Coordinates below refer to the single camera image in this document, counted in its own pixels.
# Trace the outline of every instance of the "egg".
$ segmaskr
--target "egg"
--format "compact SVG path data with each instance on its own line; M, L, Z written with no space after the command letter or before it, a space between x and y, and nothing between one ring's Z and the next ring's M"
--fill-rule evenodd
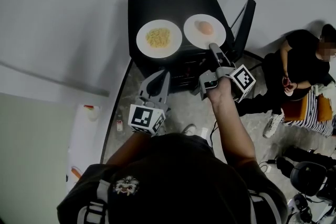
M202 34L204 35L212 35L214 33L214 28L212 27L212 25L208 22L200 22L198 24L198 31L200 31Z

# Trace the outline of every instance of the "person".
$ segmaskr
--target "person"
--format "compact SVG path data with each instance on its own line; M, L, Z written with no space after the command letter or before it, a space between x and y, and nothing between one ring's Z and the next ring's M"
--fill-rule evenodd
M262 63L266 94L243 99L236 105L239 115L272 110L263 133L265 138L270 138L284 118L281 105L297 99L293 93L323 83L329 72L330 58L335 54L336 30L329 24L324 25L320 39L307 30L290 33L280 49L275 54L268 54Z
M322 154L314 154L313 152L308 152L301 148L291 146L285 150L283 156L276 159L277 168L281 170L281 173L288 178L290 178L290 174L294 169L294 165L291 162L287 161L284 157L287 157L292 161L298 163L317 163L324 166L327 170L336 166L336 160L331 157Z
M184 131L189 135L134 133L106 164L89 166L58 206L59 222L82 223L90 217L100 223L97 215L104 216L100 212L107 210L105 223L285 223L286 199L259 168L231 96L230 80L222 78L208 97L227 164L214 156L205 139L190 136L194 125ZM104 202L92 201L96 194ZM259 200L253 198L258 194Z

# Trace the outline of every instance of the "noodles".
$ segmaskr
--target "noodles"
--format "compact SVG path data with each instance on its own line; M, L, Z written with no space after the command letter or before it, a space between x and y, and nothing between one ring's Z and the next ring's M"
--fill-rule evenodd
M152 48L165 48L170 43L170 30L155 28L146 34L146 40Z

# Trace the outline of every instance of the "white wall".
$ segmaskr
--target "white wall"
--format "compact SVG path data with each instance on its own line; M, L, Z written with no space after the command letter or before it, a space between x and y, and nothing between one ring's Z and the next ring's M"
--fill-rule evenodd
M75 108L0 93L0 218L58 223Z
M0 44L0 65L108 96L129 62L127 0L0 0Z

